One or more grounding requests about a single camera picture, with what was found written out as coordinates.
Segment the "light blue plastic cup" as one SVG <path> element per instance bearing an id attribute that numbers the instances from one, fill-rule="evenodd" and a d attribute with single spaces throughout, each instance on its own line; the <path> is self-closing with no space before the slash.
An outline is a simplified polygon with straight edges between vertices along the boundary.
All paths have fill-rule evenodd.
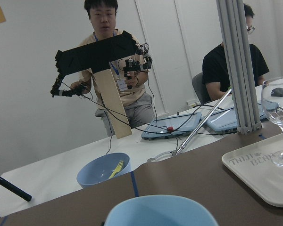
<path id="1" fill-rule="evenodd" d="M 116 205 L 106 226 L 217 226 L 212 214 L 198 202 L 176 195 L 147 195 Z"/>

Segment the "blue bowl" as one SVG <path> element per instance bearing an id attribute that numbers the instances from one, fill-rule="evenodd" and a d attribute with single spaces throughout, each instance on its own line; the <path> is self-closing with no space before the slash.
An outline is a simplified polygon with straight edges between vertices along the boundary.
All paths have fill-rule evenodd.
<path id="1" fill-rule="evenodd" d="M 125 153 L 110 153 L 101 156 L 85 165 L 77 174 L 76 180 L 82 188 L 96 185 L 108 180 L 120 161 L 122 168 L 112 178 L 131 171 L 129 155 Z"/>

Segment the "standing operator beige shirt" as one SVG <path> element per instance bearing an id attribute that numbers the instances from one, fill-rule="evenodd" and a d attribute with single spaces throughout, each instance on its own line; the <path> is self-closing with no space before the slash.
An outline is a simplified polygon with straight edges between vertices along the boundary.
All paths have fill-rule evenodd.
<path id="1" fill-rule="evenodd" d="M 88 13 L 89 20 L 94 28 L 94 32 L 81 42 L 81 45 L 90 44 L 106 38 L 114 37 L 122 33 L 116 28 L 116 15 L 118 3 L 116 0 L 86 0 L 84 8 Z M 145 82 L 148 80 L 147 71 L 129 72 L 125 77 L 125 64 L 120 60 L 110 63 L 110 69 L 114 77 L 120 99 L 122 101 L 128 122 L 131 128 L 139 127 L 145 123 L 149 123 L 154 118 L 154 110 L 152 105 L 152 97 L 146 93 Z M 74 89 L 80 84 L 87 88 L 84 94 L 94 89 L 97 96 L 98 109 L 95 113 L 96 117 L 100 117 L 104 123 L 107 135 L 114 135 L 114 129 L 111 125 L 108 113 L 103 109 L 103 103 L 100 88 L 95 80 L 92 70 L 87 69 L 81 71 L 79 81 L 71 84 Z"/>

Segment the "blue teach pendant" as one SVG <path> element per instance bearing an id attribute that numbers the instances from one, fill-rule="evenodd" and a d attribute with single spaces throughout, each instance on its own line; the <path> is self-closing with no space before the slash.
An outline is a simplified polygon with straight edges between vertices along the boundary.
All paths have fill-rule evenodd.
<path id="1" fill-rule="evenodd" d="M 143 140 L 173 138 L 179 135 L 189 135 L 196 129 L 202 114 L 189 113 L 153 120 L 142 132 Z"/>
<path id="2" fill-rule="evenodd" d="M 238 127 L 235 108 L 231 107 L 212 113 L 205 125 L 217 134 L 235 132 Z"/>

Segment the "yellow plastic fork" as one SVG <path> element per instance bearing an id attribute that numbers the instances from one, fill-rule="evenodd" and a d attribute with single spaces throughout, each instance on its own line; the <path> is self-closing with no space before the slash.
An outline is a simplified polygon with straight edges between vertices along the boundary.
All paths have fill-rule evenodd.
<path id="1" fill-rule="evenodd" d="M 115 169 L 113 170 L 113 172 L 111 173 L 111 175 L 109 176 L 109 179 L 113 178 L 117 173 L 119 173 L 122 170 L 123 164 L 124 161 L 120 160 L 117 166 L 115 167 Z"/>

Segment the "wooden teleoperation board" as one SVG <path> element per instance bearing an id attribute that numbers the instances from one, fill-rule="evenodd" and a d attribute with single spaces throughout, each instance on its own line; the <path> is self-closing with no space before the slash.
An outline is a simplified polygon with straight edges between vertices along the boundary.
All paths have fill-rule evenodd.
<path id="1" fill-rule="evenodd" d="M 100 89 L 102 102 L 107 111 L 115 111 L 119 116 L 109 114 L 117 138 L 123 138 L 132 134 L 125 110 L 121 102 L 110 62 L 134 55 L 137 43 L 132 35 L 126 31 L 111 38 L 100 40 L 91 44 L 83 45 L 66 51 L 57 51 L 55 56 L 58 76 L 50 93 L 53 96 L 71 97 L 78 90 L 60 90 L 65 76 L 91 69 Z"/>

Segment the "aluminium profile column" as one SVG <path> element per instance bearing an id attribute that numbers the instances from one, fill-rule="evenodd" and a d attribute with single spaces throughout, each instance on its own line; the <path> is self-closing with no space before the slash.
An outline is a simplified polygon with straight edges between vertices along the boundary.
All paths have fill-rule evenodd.
<path id="1" fill-rule="evenodd" d="M 262 128 L 242 0 L 216 1 L 225 49 L 237 130 L 249 134 Z"/>

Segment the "clear wine glass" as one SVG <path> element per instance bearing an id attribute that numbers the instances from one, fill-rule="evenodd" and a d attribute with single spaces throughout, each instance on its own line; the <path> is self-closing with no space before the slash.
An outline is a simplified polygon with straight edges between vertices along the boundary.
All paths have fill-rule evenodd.
<path id="1" fill-rule="evenodd" d="M 269 121 L 280 127 L 283 133 L 283 77 L 263 82 L 261 91 L 262 109 Z M 283 167 L 283 150 L 276 150 L 272 162 Z"/>

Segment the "cream bear serving tray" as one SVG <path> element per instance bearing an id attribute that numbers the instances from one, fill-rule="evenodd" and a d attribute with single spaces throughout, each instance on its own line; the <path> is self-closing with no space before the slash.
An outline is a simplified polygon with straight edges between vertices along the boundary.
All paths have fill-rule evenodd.
<path id="1" fill-rule="evenodd" d="M 280 134 L 228 152 L 222 162 L 265 202 L 283 208 L 283 167 L 271 159 L 281 149 Z"/>

